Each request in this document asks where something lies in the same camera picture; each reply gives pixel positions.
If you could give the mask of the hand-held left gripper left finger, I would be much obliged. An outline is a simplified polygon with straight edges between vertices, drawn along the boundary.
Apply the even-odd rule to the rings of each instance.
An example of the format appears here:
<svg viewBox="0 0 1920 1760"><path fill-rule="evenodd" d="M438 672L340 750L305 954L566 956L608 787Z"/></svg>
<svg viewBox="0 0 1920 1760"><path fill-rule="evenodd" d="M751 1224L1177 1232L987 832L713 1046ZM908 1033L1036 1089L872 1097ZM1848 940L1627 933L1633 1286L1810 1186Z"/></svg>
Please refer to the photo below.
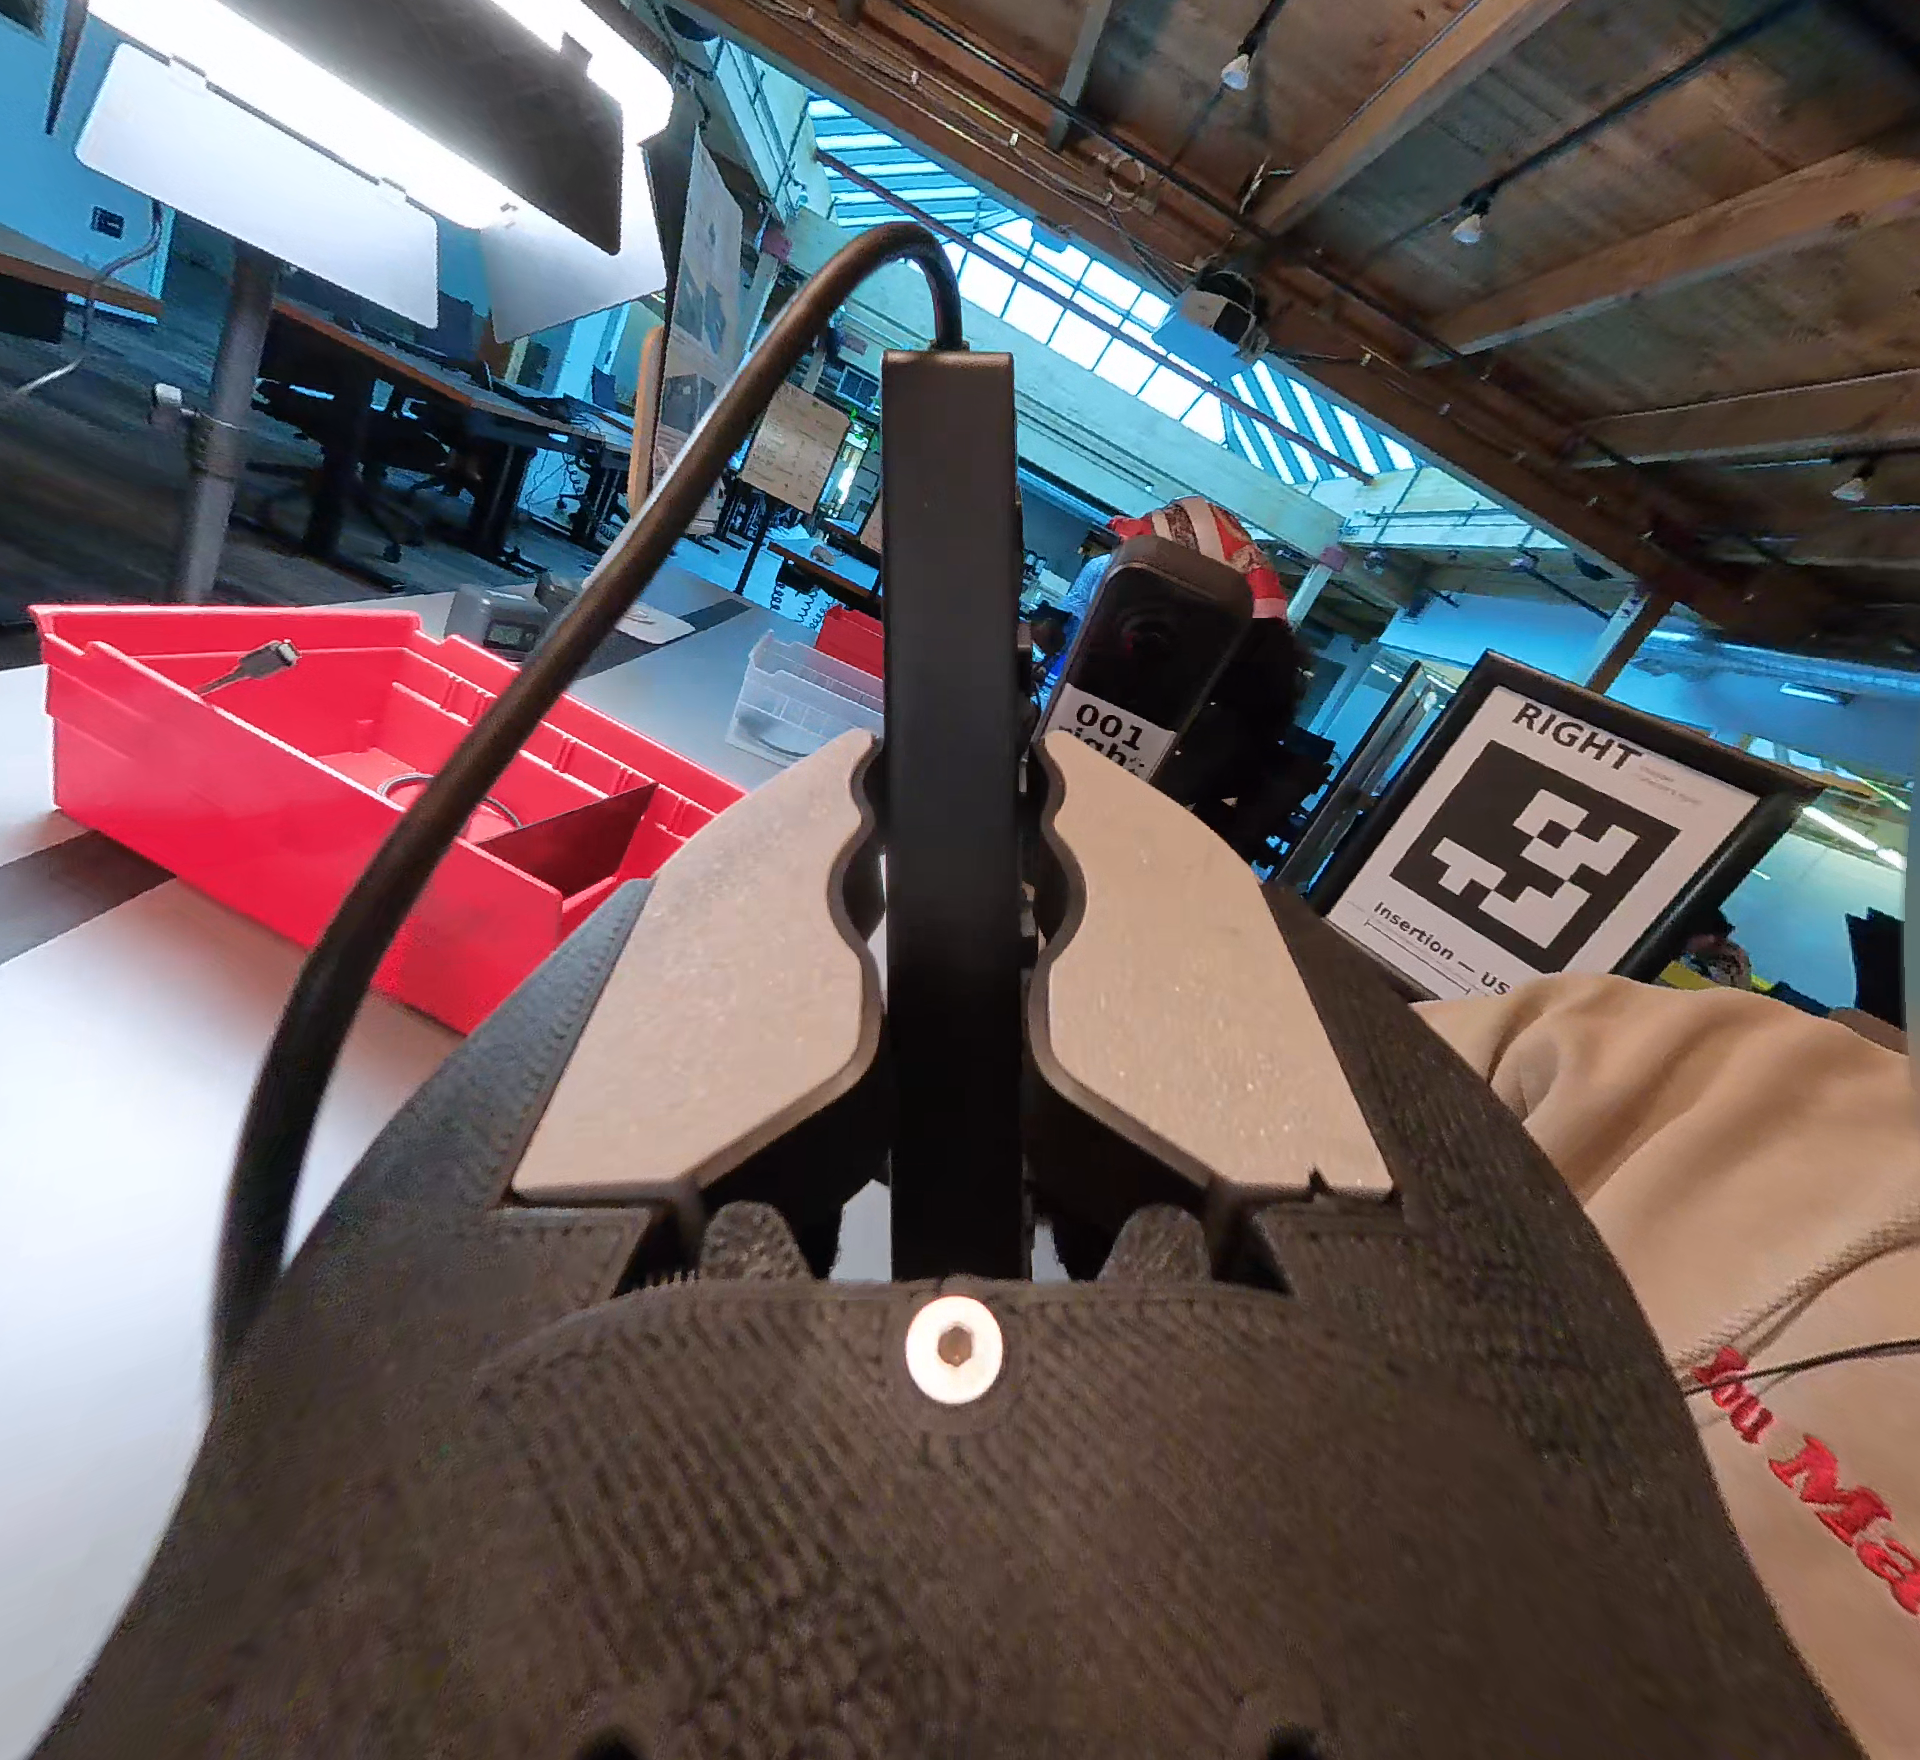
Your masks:
<svg viewBox="0 0 1920 1760"><path fill-rule="evenodd" d="M880 742L828 740L660 866L520 1158L528 1204L692 1204L875 1064L883 996L848 880Z"/></svg>

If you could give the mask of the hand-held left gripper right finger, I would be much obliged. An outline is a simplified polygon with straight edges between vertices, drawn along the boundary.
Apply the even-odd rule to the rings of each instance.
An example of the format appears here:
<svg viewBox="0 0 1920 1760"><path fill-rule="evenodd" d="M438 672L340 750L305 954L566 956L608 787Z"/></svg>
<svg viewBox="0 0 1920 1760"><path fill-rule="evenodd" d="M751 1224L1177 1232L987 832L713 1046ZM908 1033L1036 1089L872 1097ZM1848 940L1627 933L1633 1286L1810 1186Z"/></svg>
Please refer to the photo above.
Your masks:
<svg viewBox="0 0 1920 1760"><path fill-rule="evenodd" d="M1208 1196L1385 1201L1391 1174L1251 870L1086 742L1045 736L1036 761L1066 886L1031 989L1043 1080Z"/></svg>

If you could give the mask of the black usb hub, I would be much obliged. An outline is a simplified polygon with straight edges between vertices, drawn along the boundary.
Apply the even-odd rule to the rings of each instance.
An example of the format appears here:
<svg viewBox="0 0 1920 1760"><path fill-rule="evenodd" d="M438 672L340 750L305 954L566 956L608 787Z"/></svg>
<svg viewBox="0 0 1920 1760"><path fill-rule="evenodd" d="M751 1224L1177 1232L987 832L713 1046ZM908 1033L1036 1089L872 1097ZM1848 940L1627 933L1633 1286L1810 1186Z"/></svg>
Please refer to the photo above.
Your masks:
<svg viewBox="0 0 1920 1760"><path fill-rule="evenodd" d="M892 1267L1022 1280L1014 368L890 353L880 401Z"/></svg>

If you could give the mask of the person's right forearm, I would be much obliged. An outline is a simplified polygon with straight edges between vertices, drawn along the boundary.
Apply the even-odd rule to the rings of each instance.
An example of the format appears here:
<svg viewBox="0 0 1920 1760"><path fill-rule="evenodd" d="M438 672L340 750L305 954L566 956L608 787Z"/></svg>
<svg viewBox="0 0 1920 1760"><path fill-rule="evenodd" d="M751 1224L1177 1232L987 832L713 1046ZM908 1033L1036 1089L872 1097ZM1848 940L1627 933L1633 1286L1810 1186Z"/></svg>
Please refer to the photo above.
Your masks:
<svg viewBox="0 0 1920 1760"><path fill-rule="evenodd" d="M1753 1568L1862 1752L1916 1755L1906 1055L1768 997L1615 978L1416 1014L1584 1206Z"/></svg>

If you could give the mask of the clear plastic bin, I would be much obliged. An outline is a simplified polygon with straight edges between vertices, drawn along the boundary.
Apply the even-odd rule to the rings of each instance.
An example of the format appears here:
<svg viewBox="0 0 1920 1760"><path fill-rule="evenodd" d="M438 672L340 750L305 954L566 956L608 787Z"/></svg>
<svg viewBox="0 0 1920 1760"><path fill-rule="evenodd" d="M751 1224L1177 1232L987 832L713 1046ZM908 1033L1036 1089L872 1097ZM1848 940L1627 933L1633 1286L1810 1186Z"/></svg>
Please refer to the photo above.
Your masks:
<svg viewBox="0 0 1920 1760"><path fill-rule="evenodd" d="M727 724L732 745L793 763L848 732L883 736L883 680L774 633L751 646Z"/></svg>

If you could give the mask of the ceiling-mounted device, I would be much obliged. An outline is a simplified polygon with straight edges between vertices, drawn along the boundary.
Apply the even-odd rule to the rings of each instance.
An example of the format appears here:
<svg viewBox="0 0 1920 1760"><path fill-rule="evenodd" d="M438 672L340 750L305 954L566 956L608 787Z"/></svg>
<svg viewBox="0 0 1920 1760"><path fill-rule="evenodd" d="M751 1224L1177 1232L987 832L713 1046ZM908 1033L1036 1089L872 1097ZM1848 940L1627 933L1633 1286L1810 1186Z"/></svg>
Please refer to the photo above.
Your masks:
<svg viewBox="0 0 1920 1760"><path fill-rule="evenodd" d="M1269 300L1229 266L1205 266L1184 287L1155 332L1168 351L1205 368L1254 364L1271 347Z"/></svg>

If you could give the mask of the framed black-white marker sign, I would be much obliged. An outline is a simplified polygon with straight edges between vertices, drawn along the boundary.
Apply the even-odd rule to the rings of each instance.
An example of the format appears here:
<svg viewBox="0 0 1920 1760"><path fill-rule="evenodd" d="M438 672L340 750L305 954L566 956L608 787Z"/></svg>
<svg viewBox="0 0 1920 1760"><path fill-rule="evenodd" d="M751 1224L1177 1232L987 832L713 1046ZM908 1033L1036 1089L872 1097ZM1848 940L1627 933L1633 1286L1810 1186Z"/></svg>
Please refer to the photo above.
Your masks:
<svg viewBox="0 0 1920 1760"><path fill-rule="evenodd" d="M1653 979L1818 796L1806 771L1486 651L1305 903L1416 997Z"/></svg>

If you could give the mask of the small grey box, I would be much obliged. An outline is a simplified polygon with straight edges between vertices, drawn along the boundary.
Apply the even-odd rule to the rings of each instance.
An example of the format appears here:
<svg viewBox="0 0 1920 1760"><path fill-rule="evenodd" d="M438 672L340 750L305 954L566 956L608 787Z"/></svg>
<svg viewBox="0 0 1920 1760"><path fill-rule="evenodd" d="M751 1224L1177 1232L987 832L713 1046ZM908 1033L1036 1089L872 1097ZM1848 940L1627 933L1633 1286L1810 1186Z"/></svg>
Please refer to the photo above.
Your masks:
<svg viewBox="0 0 1920 1760"><path fill-rule="evenodd" d="M451 594L443 636L524 659L536 649L550 621L550 608L531 594L465 583Z"/></svg>

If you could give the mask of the large red plastic bin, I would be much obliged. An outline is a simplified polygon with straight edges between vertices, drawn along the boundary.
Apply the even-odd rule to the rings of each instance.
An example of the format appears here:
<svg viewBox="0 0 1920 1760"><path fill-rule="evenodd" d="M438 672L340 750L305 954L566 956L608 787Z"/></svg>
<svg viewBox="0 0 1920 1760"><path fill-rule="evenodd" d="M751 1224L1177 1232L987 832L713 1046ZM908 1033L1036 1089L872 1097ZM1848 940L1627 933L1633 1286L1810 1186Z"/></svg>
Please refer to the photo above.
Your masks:
<svg viewBox="0 0 1920 1760"><path fill-rule="evenodd" d="M405 610L41 602L54 803L311 948L516 674ZM653 781L611 878L562 897L478 841ZM562 695L468 814L373 985L459 1035L741 791Z"/></svg>

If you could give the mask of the wood and white document stand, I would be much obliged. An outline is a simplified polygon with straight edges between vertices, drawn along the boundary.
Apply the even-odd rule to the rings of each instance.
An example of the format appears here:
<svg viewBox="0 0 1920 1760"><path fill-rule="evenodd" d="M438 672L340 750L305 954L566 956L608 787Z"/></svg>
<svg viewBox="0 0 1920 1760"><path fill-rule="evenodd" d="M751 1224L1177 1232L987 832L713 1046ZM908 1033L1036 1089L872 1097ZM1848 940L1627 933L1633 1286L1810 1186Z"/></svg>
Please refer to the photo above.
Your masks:
<svg viewBox="0 0 1920 1760"><path fill-rule="evenodd" d="M660 406L661 353L666 344L666 326L678 259L681 249L684 206L688 195L690 152L699 132L698 118L678 116L663 134L646 148L646 175L653 189L655 211L660 215L661 257L666 268L661 323L640 343L638 371L632 407L632 446L627 467L627 508L629 518L636 521L660 477L655 469L655 425ZM740 353L743 351L743 323L740 319Z"/></svg>

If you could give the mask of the printed instruction sheet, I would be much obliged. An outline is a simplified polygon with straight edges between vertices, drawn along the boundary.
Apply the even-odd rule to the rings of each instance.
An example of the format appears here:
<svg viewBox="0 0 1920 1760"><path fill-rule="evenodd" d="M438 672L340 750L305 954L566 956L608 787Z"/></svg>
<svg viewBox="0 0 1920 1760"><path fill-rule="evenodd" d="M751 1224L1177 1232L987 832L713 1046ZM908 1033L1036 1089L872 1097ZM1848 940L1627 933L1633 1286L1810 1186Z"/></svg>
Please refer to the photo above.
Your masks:
<svg viewBox="0 0 1920 1760"><path fill-rule="evenodd" d="M699 134L661 353L655 469L663 473L740 361L740 207Z"/></svg>

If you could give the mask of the black office desk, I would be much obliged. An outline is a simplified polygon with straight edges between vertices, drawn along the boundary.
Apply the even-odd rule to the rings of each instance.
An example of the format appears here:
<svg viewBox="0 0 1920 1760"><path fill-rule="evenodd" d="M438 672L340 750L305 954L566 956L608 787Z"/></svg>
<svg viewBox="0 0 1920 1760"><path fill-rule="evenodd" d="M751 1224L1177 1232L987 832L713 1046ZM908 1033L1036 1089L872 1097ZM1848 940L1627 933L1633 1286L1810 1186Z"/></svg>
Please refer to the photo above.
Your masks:
<svg viewBox="0 0 1920 1760"><path fill-rule="evenodd" d="M478 364L358 330L285 292L269 309L251 401L317 448L319 464L251 461L251 475L300 479L307 512L288 528L262 504L245 527L390 593L400 586L395 567L427 540L427 527L412 499L387 489L387 475L410 473L422 494L468 499L456 547L531 576L511 528L533 457L553 454L581 471L572 512L557 528L598 552L632 452L630 425L602 407L495 384Z"/></svg>

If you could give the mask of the light stand pole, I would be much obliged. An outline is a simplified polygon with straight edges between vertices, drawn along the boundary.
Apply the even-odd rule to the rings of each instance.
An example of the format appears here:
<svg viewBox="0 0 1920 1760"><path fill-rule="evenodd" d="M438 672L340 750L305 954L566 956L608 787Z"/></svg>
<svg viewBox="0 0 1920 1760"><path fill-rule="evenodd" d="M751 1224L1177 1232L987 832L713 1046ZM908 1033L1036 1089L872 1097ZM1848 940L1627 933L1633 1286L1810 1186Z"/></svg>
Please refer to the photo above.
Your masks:
<svg viewBox="0 0 1920 1760"><path fill-rule="evenodd" d="M187 425L187 492L166 599L205 602L217 584L237 482L245 467L251 392L272 321L280 259L245 241L231 249L227 310L208 401Z"/></svg>

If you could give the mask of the led light panel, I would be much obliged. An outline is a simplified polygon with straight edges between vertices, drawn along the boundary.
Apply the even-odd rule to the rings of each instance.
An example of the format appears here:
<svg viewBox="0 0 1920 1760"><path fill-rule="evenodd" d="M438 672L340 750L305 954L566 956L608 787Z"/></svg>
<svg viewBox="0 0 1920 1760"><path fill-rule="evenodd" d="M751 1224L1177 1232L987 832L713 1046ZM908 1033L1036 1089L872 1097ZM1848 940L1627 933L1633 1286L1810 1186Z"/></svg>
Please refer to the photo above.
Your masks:
<svg viewBox="0 0 1920 1760"><path fill-rule="evenodd" d="M516 339L666 282L660 69L588 0L64 0L114 38L76 161L430 326L441 228Z"/></svg>

